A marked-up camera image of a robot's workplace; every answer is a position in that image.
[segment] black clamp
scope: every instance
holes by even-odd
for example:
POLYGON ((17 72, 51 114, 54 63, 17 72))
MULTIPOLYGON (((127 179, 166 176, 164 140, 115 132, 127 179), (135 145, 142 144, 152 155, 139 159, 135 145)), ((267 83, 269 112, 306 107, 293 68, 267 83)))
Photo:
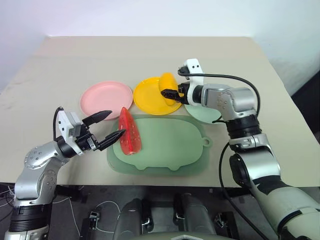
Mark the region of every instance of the black clamp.
POLYGON ((172 99, 182 104, 189 104, 187 99, 187 93, 190 87, 189 82, 183 82, 178 85, 178 91, 173 89, 164 89, 161 91, 161 95, 166 99, 172 99))

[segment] wire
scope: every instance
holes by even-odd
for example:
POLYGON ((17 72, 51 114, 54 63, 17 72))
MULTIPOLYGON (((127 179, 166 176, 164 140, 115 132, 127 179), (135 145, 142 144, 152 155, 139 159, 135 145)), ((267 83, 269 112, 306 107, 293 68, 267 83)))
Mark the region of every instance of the wire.
POLYGON ((79 237, 80 237, 80 231, 79 231, 79 227, 78 227, 77 222, 76 222, 76 218, 75 218, 75 214, 74 214, 74 208, 72 207, 72 203, 71 203, 70 198, 68 198, 68 199, 69 199, 69 203, 70 203, 70 207, 71 207, 71 213, 72 213, 74 225, 75 225, 76 231, 78 232, 79 237))
POLYGON ((213 124, 215 124, 215 123, 224 123, 224 124, 226 124, 227 123, 226 121, 223 121, 223 120, 220 120, 220 119, 222 119, 222 115, 217 120, 212 121, 212 123, 213 124))
POLYGON ((255 87, 255 85, 253 85, 251 82, 249 82, 248 80, 246 80, 242 77, 225 75, 225 74, 183 73, 183 72, 181 72, 181 69, 178 70, 178 75, 183 76, 183 77, 225 78, 225 79, 234 79, 234 80, 238 80, 240 82, 243 82, 243 83, 249 85, 253 89, 253 91, 256 95, 256 99, 257 99, 256 115, 258 116, 258 114, 260 112, 260 94, 258 92, 258 89, 255 87))
POLYGON ((112 203, 112 204, 116 205, 116 208, 118 209, 119 213, 121 213, 119 205, 114 201, 103 201, 103 202, 99 203, 95 208, 97 209, 99 206, 101 206, 102 204, 106 204, 106 203, 112 203))
POLYGON ((55 112, 54 112, 54 116, 53 116, 53 125, 52 125, 52 130, 53 130, 53 141, 57 140, 57 135, 56 135, 56 122, 57 122, 57 116, 58 116, 58 112, 63 111, 64 108, 62 106, 59 106, 55 112))
POLYGON ((98 230, 98 231, 100 231, 100 232, 107 233, 107 234, 114 234, 114 233, 115 233, 114 231, 106 231, 106 230, 102 230, 102 229, 98 228, 98 226, 97 226, 95 229, 97 229, 97 230, 98 230))
POLYGON ((4 206, 6 206, 6 205, 9 205, 9 203, 12 202, 12 201, 13 201, 13 199, 11 199, 11 200, 10 200, 9 202, 7 202, 6 204, 0 205, 0 208, 4 207, 4 206))
POLYGON ((222 161, 224 158, 224 154, 227 150, 227 148, 229 147, 229 143, 227 143, 220 155, 220 161, 219 161, 219 181, 220 181, 220 185, 221 185, 221 189, 222 192, 225 196, 225 198, 229 201, 229 203, 232 205, 232 207, 238 212, 238 214, 250 225, 250 227, 252 227, 253 230, 256 231, 257 234, 260 235, 260 237, 264 240, 269 240, 243 213, 242 211, 236 206, 236 204, 231 200, 225 186, 224 186, 224 182, 222 180, 222 161))
POLYGON ((14 183, 2 183, 2 182, 0 182, 0 185, 1 186, 5 186, 5 187, 7 187, 7 186, 11 186, 11 187, 15 187, 15 184, 14 183))
POLYGON ((55 202, 53 202, 52 204, 59 204, 59 203, 62 203, 62 202, 64 202, 65 200, 68 200, 68 199, 70 199, 71 197, 67 197, 67 198, 65 198, 65 199, 63 199, 63 200, 61 200, 61 201, 55 201, 55 202))
MULTIPOLYGON (((106 203, 112 203, 112 204, 116 205, 116 208, 118 209, 119 214, 121 213, 119 205, 115 201, 110 201, 110 200, 109 201, 103 201, 103 202, 99 203, 95 208, 97 209, 99 206, 101 206, 102 204, 106 204, 106 203)), ((107 233, 107 234, 114 234, 115 233, 114 231, 106 231, 106 230, 100 229, 98 227, 98 224, 96 226, 96 229, 98 231, 100 231, 100 232, 104 232, 104 233, 107 233)))
POLYGON ((13 198, 11 198, 11 201, 8 201, 8 196, 5 196, 5 200, 6 200, 6 203, 10 206, 10 207, 14 207, 10 202, 13 200, 13 198))
POLYGON ((0 219, 0 223, 1 223, 3 220, 5 220, 7 217, 9 217, 13 210, 14 210, 14 209, 12 208, 11 211, 10 211, 7 215, 5 215, 3 218, 1 218, 1 219, 0 219))
POLYGON ((12 190, 10 189, 10 187, 8 186, 9 192, 12 196, 14 196, 15 194, 12 192, 12 190))
POLYGON ((10 191, 9 191, 9 190, 7 190, 7 191, 3 191, 3 192, 1 192, 1 193, 0 193, 0 195, 1 195, 1 194, 8 193, 8 192, 10 192, 10 191))

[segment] white wall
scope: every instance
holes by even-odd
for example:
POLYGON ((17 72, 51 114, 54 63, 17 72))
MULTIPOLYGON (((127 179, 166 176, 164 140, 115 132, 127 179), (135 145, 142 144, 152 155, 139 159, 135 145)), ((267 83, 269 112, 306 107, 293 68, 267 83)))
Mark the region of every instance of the white wall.
POLYGON ((250 36, 293 94, 320 68, 319 13, 320 0, 1 0, 0 91, 46 35, 250 36))

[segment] black cable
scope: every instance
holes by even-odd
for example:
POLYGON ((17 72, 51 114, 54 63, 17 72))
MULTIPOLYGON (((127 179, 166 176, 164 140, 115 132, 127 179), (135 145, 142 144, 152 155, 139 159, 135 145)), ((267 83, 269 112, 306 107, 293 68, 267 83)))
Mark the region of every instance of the black cable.
POLYGON ((3 220, 5 220, 7 217, 9 217, 13 210, 14 210, 14 209, 12 208, 11 211, 10 211, 7 215, 5 215, 3 218, 1 218, 1 219, 0 219, 0 223, 1 223, 3 220))
MULTIPOLYGON (((209 77, 209 78, 225 78, 225 79, 234 79, 234 80, 238 80, 240 82, 243 82, 247 85, 249 85, 255 95, 256 95, 256 99, 257 99, 257 107, 256 107, 256 115, 259 115, 260 112, 260 106, 261 106, 261 100, 260 100, 260 94, 258 89, 255 87, 255 85, 253 85, 251 82, 249 82, 248 80, 242 78, 242 77, 238 77, 238 76, 232 76, 232 75, 224 75, 224 74, 208 74, 208 73, 184 73, 181 72, 181 69, 178 70, 178 75, 183 76, 183 77, 209 77)), ((217 120, 213 121, 212 123, 227 123, 226 121, 222 121, 220 120, 222 118, 219 117, 217 120)), ((221 189, 222 192, 225 196, 225 198, 229 201, 229 203, 233 206, 233 208, 239 213, 239 215, 250 225, 250 227, 252 227, 253 230, 255 230, 260 237, 262 237, 264 240, 268 240, 268 238, 241 212, 241 210, 235 205, 235 203, 231 200, 231 198, 228 195, 228 192, 224 186, 223 180, 222 180, 222 160, 224 158, 224 154, 225 151, 227 149, 227 147, 229 146, 229 143, 227 143, 222 152, 221 152, 221 156, 220 156, 220 161, 219 161, 219 180, 220 180, 220 184, 221 184, 221 189)))
POLYGON ((222 115, 217 119, 217 120, 214 120, 214 121, 212 121, 212 123, 213 124, 215 124, 215 123, 226 123, 225 121, 223 121, 223 120, 220 120, 220 119, 222 119, 222 115))
POLYGON ((183 76, 183 77, 209 77, 209 78, 225 78, 225 79, 235 79, 238 80, 240 82, 243 82, 247 85, 249 85, 255 95, 256 95, 256 99, 257 99, 257 107, 256 107, 256 115, 259 115, 260 112, 260 94, 258 92, 258 89, 255 87, 255 85, 253 85, 251 82, 249 82, 248 80, 245 80, 242 77, 239 76, 232 76, 232 75, 224 75, 224 74, 208 74, 208 73, 183 73, 181 72, 181 69, 178 70, 178 75, 183 76))
POLYGON ((54 112, 54 116, 53 116, 53 125, 52 125, 52 129, 53 129, 53 141, 55 141, 57 139, 56 136, 56 122, 57 122, 57 116, 58 116, 58 112, 63 111, 64 108, 59 106, 55 112, 54 112))
POLYGON ((221 184, 221 189, 222 189, 222 193, 224 194, 225 198, 229 201, 229 203, 232 205, 232 207, 238 212, 238 214, 250 225, 250 227, 252 227, 253 230, 255 230, 255 232, 257 234, 260 235, 260 237, 264 240, 269 240, 266 235, 264 235, 243 213, 242 211, 236 206, 236 204, 231 200, 225 186, 224 186, 224 182, 222 180, 222 160, 224 158, 224 154, 225 151, 227 150, 227 148, 229 147, 229 143, 227 143, 220 155, 220 161, 219 161, 219 180, 220 180, 220 184, 221 184))

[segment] pink plate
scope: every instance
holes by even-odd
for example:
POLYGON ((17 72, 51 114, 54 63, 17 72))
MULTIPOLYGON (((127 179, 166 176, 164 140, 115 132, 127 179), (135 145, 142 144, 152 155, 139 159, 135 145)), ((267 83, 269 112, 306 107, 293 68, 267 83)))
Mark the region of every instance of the pink plate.
POLYGON ((81 110, 87 116, 103 110, 112 113, 105 119, 120 116, 122 107, 129 109, 133 100, 131 89, 118 81, 103 81, 88 88, 80 99, 81 110))

